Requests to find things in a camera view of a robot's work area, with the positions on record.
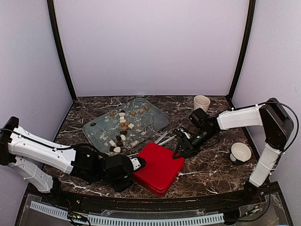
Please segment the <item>wire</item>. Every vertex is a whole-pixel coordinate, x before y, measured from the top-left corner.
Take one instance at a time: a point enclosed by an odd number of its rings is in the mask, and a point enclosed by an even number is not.
[[[71,145],[71,146],[69,146],[69,147],[57,148],[57,147],[53,147],[53,146],[44,144],[44,143],[42,143],[42,142],[40,142],[40,141],[38,141],[38,140],[32,139],[32,138],[30,138],[30,137],[24,136],[24,135],[22,135],[22,134],[20,134],[20,133],[18,133],[18,132],[15,132],[15,131],[13,131],[13,130],[10,130],[10,129],[0,129],[0,131],[8,131],[8,132],[14,133],[14,134],[16,134],[16,135],[18,135],[18,136],[21,136],[21,137],[24,138],[24,139],[27,139],[27,140],[30,140],[30,141],[34,142],[34,143],[36,143],[36,144],[42,145],[42,146],[47,147],[47,148],[56,149],[56,150],[59,150],[59,151],[70,150],[70,149],[73,149],[73,148],[76,148],[76,147],[87,146],[87,147],[90,147],[91,149],[95,150],[96,152],[98,152],[99,155],[102,156],[103,158],[107,158],[107,157],[108,157],[107,154],[100,152],[96,147],[94,147],[94,146],[91,145],[91,144],[76,144],[76,145]]]
[[[244,214],[244,215],[242,215],[242,216],[240,216],[240,217],[238,217],[238,218],[235,218],[235,219],[224,219],[225,221],[229,221],[229,222],[234,222],[234,221],[237,221],[237,222],[252,222],[252,221],[256,221],[256,220],[258,220],[258,219],[260,219],[260,218],[262,218],[262,216],[263,215],[265,215],[267,212],[268,212],[268,210],[269,210],[269,207],[270,207],[270,204],[271,204],[271,184],[270,184],[270,181],[268,180],[268,183],[269,183],[269,203],[268,203],[268,206],[267,206],[267,208],[265,209],[265,211],[259,216],[259,217],[257,217],[257,218],[255,218],[255,219],[252,219],[252,220],[240,220],[241,218],[244,218],[244,217],[247,217],[248,215],[246,215],[246,214]]]
[[[268,203],[268,206],[267,206],[266,210],[259,217],[255,218],[255,219],[252,219],[252,220],[238,220],[238,222],[252,222],[252,221],[256,221],[256,220],[262,218],[262,216],[268,212],[269,206],[271,205],[271,184],[270,184],[269,180],[268,180],[268,182],[269,182],[269,203]]]
[[[214,146],[214,145],[216,145],[217,143],[219,143],[221,140],[219,139],[219,138],[217,138],[217,137],[214,137],[214,139],[215,139],[215,141],[212,143],[212,144],[210,144],[210,145],[202,145],[202,148],[209,148],[209,147],[212,147],[212,146]]]
[[[287,149],[293,144],[293,142],[295,141],[295,139],[297,138],[297,135],[299,133],[299,118],[296,114],[296,112],[288,105],[286,104],[283,104],[283,103],[280,103],[280,102],[272,102],[272,101],[266,101],[266,102],[262,102],[260,104],[257,104],[257,105],[264,105],[264,104],[274,104],[274,105],[281,105],[281,106],[284,106],[286,107],[287,109],[289,109],[293,115],[295,116],[295,119],[297,121],[297,129],[296,129],[296,133],[295,133],[295,136],[293,137],[292,141],[290,142],[290,144],[283,150],[283,152],[279,155],[281,156],[285,151],[287,151]],[[238,111],[238,110],[241,110],[241,109],[245,109],[245,108],[249,108],[249,107],[255,107],[257,105],[249,105],[249,106],[245,106],[245,107],[239,107],[239,108],[236,108],[234,111]]]
[[[46,198],[46,196],[43,196],[43,197],[44,197],[44,198],[46,199],[46,201],[47,201],[50,205],[52,205],[53,207],[56,207],[56,208],[58,208],[58,209],[60,209],[60,210],[66,211],[66,208],[62,208],[62,207],[59,207],[59,206],[57,206],[57,205],[54,205],[51,201],[49,201],[49,200]],[[85,217],[85,216],[83,216],[83,215],[81,215],[81,214],[79,214],[79,213],[76,213],[76,212],[71,211],[71,203],[70,203],[69,199],[67,199],[67,202],[68,202],[68,204],[69,204],[69,208],[68,208],[68,210],[67,210],[67,212],[68,212],[68,214],[67,214],[68,222],[69,222],[71,225],[73,225],[73,226],[82,226],[82,225],[85,225],[86,223],[84,223],[84,224],[77,223],[77,222],[75,222],[71,217],[69,217],[69,215],[80,216],[82,219],[84,219],[84,220],[86,220],[86,222],[88,222],[89,226],[91,226],[91,222],[89,221],[89,219],[88,219],[87,217]]]
[[[260,199],[260,205],[262,204],[262,198],[260,196],[258,196],[258,198]]]

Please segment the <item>red box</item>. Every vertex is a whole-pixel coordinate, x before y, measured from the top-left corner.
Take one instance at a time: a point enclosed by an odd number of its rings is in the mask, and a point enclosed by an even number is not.
[[[157,196],[164,196],[184,166],[184,158],[173,159],[174,152],[149,143],[138,154],[146,166],[134,173],[133,180]]]

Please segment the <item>dark marble surface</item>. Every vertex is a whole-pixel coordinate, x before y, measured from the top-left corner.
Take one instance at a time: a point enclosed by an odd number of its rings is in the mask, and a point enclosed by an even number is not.
[[[82,132],[82,128],[86,123],[135,98],[82,97],[77,99],[63,123],[56,142],[64,145],[88,143]],[[144,98],[165,112],[171,118],[172,123],[181,119],[182,126],[193,133],[197,131],[188,120],[188,115],[193,108],[193,97],[150,96]],[[230,109],[225,97],[210,97],[210,99],[211,105],[207,112],[210,115]],[[128,155],[136,156],[147,143],[154,142],[167,129],[168,126],[137,145]],[[229,159],[229,150],[235,142],[242,142],[250,146],[242,129],[221,131],[217,138],[220,139],[218,144],[202,148],[201,153],[197,156],[185,160],[182,172],[168,190],[165,198],[195,197],[243,189],[245,181],[256,164],[256,158],[253,154],[251,160],[242,166],[233,165]],[[214,139],[208,141],[206,146],[209,146],[211,142],[214,142]],[[175,146],[176,140],[165,145],[170,150],[174,150]],[[65,191],[118,198],[157,198],[137,183],[121,193],[116,193],[112,188],[101,183],[86,185],[85,181],[71,177],[47,165],[44,167],[44,171],[57,177],[62,182],[62,189]]]

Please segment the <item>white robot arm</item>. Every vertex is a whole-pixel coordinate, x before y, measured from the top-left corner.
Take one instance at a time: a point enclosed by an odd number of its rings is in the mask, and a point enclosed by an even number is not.
[[[32,183],[40,192],[58,192],[60,182],[47,175],[32,161],[53,166],[64,173],[93,183],[108,180],[121,192],[132,184],[132,174],[146,165],[142,158],[108,156],[90,144],[60,145],[35,136],[11,117],[0,133],[0,164],[9,166]]]
[[[200,152],[200,147],[220,130],[263,126],[266,144],[253,173],[245,184],[245,202],[251,200],[252,195],[258,191],[258,187],[264,183],[274,169],[293,131],[292,119],[275,98],[271,98],[261,105],[224,111],[215,117],[209,117],[199,108],[189,116],[189,119],[200,130],[190,138],[187,138],[179,130],[174,131],[180,137],[174,158],[195,156]]]

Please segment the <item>white cup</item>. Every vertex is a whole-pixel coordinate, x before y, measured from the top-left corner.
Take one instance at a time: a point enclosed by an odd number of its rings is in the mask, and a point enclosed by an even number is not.
[[[231,147],[230,159],[237,165],[247,162],[252,156],[250,148],[243,143],[235,143]]]
[[[206,96],[195,96],[193,99],[193,110],[202,108],[206,112],[210,105],[210,99]]]

